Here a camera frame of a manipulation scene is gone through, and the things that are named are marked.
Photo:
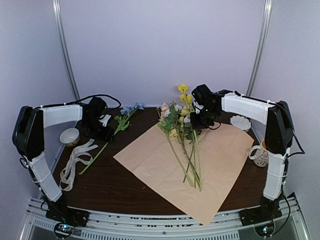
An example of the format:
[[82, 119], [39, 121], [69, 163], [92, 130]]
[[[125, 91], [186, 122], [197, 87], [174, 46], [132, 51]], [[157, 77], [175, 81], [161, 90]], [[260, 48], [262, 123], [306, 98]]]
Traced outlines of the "pink rose stem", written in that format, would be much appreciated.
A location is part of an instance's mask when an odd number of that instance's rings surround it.
[[180, 144], [181, 149], [184, 154], [184, 158], [186, 161], [185, 165], [185, 173], [183, 182], [186, 180], [189, 181], [190, 185], [193, 188], [197, 187], [198, 184], [198, 173], [197, 173], [197, 160], [196, 160], [196, 139], [195, 139], [195, 131], [191, 125], [191, 119], [189, 115], [184, 116], [184, 123], [179, 127], [180, 134]]

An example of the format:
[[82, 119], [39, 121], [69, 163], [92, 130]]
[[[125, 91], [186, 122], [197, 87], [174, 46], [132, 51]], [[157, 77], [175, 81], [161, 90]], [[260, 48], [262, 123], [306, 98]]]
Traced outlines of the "right white scalloped bowl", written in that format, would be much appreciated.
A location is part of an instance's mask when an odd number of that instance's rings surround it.
[[230, 124], [243, 130], [244, 132], [248, 132], [252, 127], [251, 122], [246, 117], [240, 115], [232, 116], [230, 118]]

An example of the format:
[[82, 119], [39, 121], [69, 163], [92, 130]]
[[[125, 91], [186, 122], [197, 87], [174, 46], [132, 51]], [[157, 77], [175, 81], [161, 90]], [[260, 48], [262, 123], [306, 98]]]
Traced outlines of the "aluminium frame post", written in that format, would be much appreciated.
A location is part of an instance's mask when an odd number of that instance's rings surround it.
[[53, 14], [55, 17], [57, 32], [58, 32], [58, 36], [59, 36], [59, 42], [60, 42], [61, 51], [62, 51], [63, 62], [65, 65], [65, 68], [66, 68], [68, 81], [70, 83], [73, 97], [76, 100], [79, 100], [80, 94], [79, 94], [79, 90], [78, 90], [77, 83], [75, 80], [75, 76], [74, 76], [74, 72], [73, 72], [73, 68], [72, 68], [72, 64], [71, 64], [71, 59], [70, 59], [70, 55], [69, 55], [69, 51], [68, 51], [60, 1], [59, 0], [52, 0], [52, 7], [53, 7]]
[[254, 91], [254, 87], [258, 78], [260, 66], [262, 63], [263, 53], [265, 49], [265, 45], [268, 38], [268, 33], [270, 29], [270, 22], [272, 17], [272, 7], [273, 1], [272, 0], [265, 0], [264, 1], [264, 10], [262, 15], [261, 27], [260, 27], [260, 34], [255, 54], [255, 59], [250, 75], [249, 84], [246, 91], [246, 96], [250, 97]]

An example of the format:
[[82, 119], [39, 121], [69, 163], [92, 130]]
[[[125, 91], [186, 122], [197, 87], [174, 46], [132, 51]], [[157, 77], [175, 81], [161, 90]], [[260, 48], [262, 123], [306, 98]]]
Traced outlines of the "pale yellow flower stem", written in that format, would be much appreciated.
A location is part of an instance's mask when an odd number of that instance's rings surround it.
[[[198, 142], [199, 131], [191, 123], [193, 113], [189, 105], [179, 106], [173, 102], [163, 113], [163, 119], [159, 121], [159, 125], [163, 128], [174, 157], [183, 171], [183, 181], [201, 190], [203, 184]], [[185, 161], [178, 156], [172, 138], [177, 139]]]

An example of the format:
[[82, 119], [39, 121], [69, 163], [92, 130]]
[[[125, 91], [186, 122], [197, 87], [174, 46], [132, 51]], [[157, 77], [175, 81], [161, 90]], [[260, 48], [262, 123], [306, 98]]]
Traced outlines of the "right aluminium frame post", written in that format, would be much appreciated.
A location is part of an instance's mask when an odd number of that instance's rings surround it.
[[268, 38], [268, 33], [270, 29], [270, 22], [272, 17], [272, 7], [273, 1], [272, 0], [265, 0], [264, 1], [264, 10], [262, 15], [261, 27], [260, 27], [260, 34], [255, 54], [255, 59], [250, 75], [249, 84], [246, 91], [246, 96], [250, 97], [254, 91], [254, 87], [258, 78], [260, 66], [262, 63], [263, 53], [265, 49], [265, 45]]

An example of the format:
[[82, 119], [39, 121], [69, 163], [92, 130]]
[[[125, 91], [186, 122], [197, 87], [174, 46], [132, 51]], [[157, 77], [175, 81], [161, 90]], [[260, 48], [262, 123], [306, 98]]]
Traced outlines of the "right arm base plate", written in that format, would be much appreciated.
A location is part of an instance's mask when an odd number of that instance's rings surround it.
[[275, 219], [282, 215], [282, 212], [278, 209], [269, 212], [262, 210], [261, 206], [245, 208], [239, 212], [242, 226], [254, 227], [255, 233], [262, 238], [271, 237], [275, 233]]

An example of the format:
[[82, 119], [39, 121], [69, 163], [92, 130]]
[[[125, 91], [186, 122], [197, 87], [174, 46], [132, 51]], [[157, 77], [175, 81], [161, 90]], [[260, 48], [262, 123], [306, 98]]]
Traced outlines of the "white printed ribbon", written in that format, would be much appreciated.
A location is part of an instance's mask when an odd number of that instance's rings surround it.
[[78, 162], [88, 166], [93, 162], [93, 157], [90, 154], [91, 150], [98, 147], [94, 144], [95, 140], [90, 139], [87, 143], [75, 147], [66, 163], [66, 166], [61, 170], [59, 176], [59, 188], [64, 192], [69, 192], [73, 189], [74, 181], [76, 177], [76, 164]]

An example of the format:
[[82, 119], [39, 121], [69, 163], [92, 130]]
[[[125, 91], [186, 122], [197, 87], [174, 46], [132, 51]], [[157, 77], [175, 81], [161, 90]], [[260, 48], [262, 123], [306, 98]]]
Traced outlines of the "blue flower stem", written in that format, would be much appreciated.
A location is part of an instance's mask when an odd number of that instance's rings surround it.
[[[115, 129], [111, 139], [117, 135], [118, 132], [126, 130], [130, 125], [130, 118], [137, 110], [144, 110], [144, 103], [143, 102], [136, 102], [135, 105], [128, 105], [125, 106], [123, 109], [120, 110], [121, 115], [117, 115], [115, 120], [117, 121], [117, 128]], [[102, 149], [97, 153], [97, 155], [93, 158], [92, 162], [87, 165], [79, 175], [82, 175], [93, 163], [94, 161], [101, 155], [101, 153], [105, 150], [108, 144], [111, 141], [109, 140]]]

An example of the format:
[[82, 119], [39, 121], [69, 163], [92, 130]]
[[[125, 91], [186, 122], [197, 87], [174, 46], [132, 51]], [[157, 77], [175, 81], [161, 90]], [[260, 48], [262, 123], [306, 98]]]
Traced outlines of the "white patterned mug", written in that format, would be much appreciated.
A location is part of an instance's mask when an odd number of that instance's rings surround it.
[[266, 167], [269, 163], [269, 153], [265, 144], [265, 140], [259, 145], [254, 145], [250, 151], [248, 158], [252, 160], [258, 167]]

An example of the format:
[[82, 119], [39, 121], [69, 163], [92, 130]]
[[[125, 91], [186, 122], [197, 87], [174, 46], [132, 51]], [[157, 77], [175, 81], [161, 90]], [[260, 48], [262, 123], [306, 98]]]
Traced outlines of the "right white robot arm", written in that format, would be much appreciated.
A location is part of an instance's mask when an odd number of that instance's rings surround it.
[[206, 84], [198, 85], [191, 95], [195, 112], [191, 125], [207, 129], [222, 112], [240, 115], [264, 125], [264, 144], [268, 154], [266, 183], [262, 203], [256, 210], [259, 220], [266, 221], [276, 212], [277, 201], [284, 196], [293, 142], [298, 142], [289, 105], [252, 98], [238, 91], [223, 89], [211, 91]]

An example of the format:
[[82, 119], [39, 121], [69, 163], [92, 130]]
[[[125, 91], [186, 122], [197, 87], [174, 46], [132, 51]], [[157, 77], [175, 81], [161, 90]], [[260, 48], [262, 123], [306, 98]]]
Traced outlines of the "white rose stem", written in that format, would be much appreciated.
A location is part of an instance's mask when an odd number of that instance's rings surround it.
[[176, 102], [172, 101], [169, 107], [170, 115], [172, 120], [175, 123], [179, 123], [180, 125], [184, 124], [184, 117], [182, 116], [183, 107], [178, 105]]

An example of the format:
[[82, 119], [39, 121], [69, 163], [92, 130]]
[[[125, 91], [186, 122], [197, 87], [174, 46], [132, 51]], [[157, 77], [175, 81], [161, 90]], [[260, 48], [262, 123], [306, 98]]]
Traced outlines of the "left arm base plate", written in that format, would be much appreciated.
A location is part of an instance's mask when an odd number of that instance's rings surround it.
[[53, 209], [47, 210], [45, 214], [46, 218], [57, 222], [53, 227], [53, 233], [59, 239], [71, 237], [77, 227], [86, 227], [89, 216], [88, 211], [75, 208], [68, 208], [66, 216]]

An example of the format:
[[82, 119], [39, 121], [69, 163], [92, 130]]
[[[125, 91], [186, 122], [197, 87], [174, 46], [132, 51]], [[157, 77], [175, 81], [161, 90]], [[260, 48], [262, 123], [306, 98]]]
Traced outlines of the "front aluminium rail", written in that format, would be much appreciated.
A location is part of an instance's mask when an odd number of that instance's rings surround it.
[[308, 240], [307, 226], [295, 197], [279, 203], [282, 215], [270, 222], [243, 225], [240, 211], [218, 212], [209, 226], [188, 215], [133, 215], [89, 211], [86, 227], [76, 227], [68, 240], [260, 240], [274, 227], [273, 240]]

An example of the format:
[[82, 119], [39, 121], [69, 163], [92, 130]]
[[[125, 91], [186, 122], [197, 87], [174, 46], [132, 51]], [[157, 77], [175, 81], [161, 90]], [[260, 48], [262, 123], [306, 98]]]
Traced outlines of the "peach flower stem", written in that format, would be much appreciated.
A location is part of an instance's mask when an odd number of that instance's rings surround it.
[[183, 172], [183, 178], [185, 176], [185, 166], [186, 166], [186, 159], [183, 154], [183, 150], [180, 143], [180, 124], [178, 122], [174, 122], [170, 115], [170, 108], [171, 104], [163, 103], [159, 108], [157, 108], [159, 120], [157, 123], [158, 128], [164, 133], [166, 140], [169, 144], [169, 147], [176, 159], [179, 167]]

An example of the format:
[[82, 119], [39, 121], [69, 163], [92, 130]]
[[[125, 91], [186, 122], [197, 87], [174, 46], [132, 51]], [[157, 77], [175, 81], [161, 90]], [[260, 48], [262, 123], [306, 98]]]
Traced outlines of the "left aluminium frame post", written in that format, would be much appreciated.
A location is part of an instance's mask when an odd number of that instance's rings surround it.
[[55, 17], [57, 32], [58, 32], [58, 36], [59, 36], [59, 42], [60, 42], [61, 51], [62, 51], [63, 62], [65, 65], [65, 68], [66, 68], [68, 81], [70, 83], [73, 97], [76, 100], [79, 100], [80, 94], [79, 94], [79, 90], [78, 90], [77, 83], [75, 80], [75, 76], [74, 76], [74, 72], [73, 72], [73, 68], [72, 68], [72, 64], [71, 64], [71, 59], [70, 59], [70, 55], [69, 55], [69, 51], [68, 51], [60, 1], [59, 0], [52, 0], [52, 7], [53, 7], [53, 14]]

